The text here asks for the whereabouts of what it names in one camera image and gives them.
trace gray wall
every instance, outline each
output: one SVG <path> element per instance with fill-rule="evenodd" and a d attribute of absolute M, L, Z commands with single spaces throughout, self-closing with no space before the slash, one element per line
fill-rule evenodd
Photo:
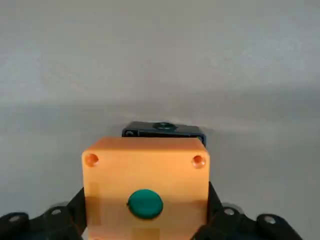
<path fill-rule="evenodd" d="M 224 202 L 317 239 L 318 0 L 1 0 L 0 215 L 82 185 L 132 120 L 203 127 Z"/>

